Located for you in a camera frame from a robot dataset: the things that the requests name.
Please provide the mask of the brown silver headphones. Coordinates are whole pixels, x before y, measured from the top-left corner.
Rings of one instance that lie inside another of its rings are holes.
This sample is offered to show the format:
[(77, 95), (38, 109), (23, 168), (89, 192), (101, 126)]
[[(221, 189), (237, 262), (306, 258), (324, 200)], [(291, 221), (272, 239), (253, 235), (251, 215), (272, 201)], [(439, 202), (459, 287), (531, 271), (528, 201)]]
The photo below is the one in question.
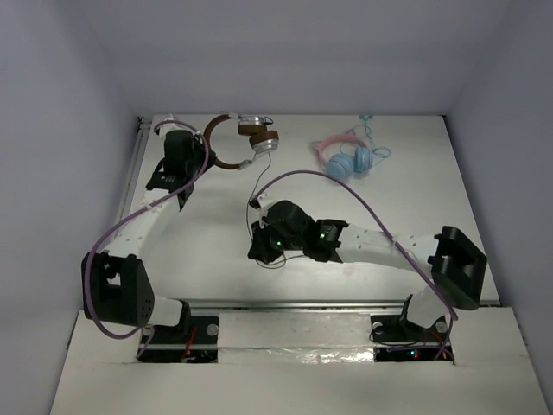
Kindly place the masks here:
[(261, 115), (241, 115), (237, 113), (223, 113), (213, 118), (206, 126), (203, 137), (206, 139), (209, 148), (212, 149), (212, 134), (215, 128), (228, 120), (236, 120), (237, 133), (242, 137), (247, 137), (249, 145), (253, 151), (251, 159), (245, 159), (240, 163), (226, 163), (217, 156), (214, 164), (216, 167), (225, 170), (246, 169), (263, 156), (268, 156), (276, 151), (279, 146), (280, 138), (278, 132), (270, 130), (269, 127), (274, 124), (270, 117)]

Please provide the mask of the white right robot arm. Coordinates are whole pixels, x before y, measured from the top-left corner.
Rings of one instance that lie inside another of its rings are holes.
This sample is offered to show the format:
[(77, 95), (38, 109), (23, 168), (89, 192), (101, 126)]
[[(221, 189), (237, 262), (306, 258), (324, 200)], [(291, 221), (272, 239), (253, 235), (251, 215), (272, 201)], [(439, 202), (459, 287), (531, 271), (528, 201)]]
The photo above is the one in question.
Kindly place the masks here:
[(456, 227), (400, 237), (343, 220), (314, 220), (292, 201), (252, 199), (248, 205), (258, 213), (249, 259), (273, 265), (286, 252), (301, 252), (317, 262), (382, 265), (423, 278), (424, 288), (407, 296), (399, 314), (373, 317), (370, 338), (377, 344), (447, 343), (451, 311), (480, 307), (487, 257)]

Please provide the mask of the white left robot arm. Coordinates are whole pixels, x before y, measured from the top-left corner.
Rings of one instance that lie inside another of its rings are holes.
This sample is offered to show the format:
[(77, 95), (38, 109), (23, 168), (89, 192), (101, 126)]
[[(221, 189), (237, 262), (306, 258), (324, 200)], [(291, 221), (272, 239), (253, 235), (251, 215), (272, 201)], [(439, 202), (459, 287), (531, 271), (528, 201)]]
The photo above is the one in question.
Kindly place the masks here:
[(145, 266), (163, 231), (184, 208), (199, 178), (214, 164), (210, 134), (169, 117), (154, 127), (163, 141), (163, 157), (145, 186), (139, 208), (110, 228), (82, 262), (86, 317), (108, 337), (106, 325), (162, 331), (173, 341), (192, 330), (187, 302), (158, 296)]

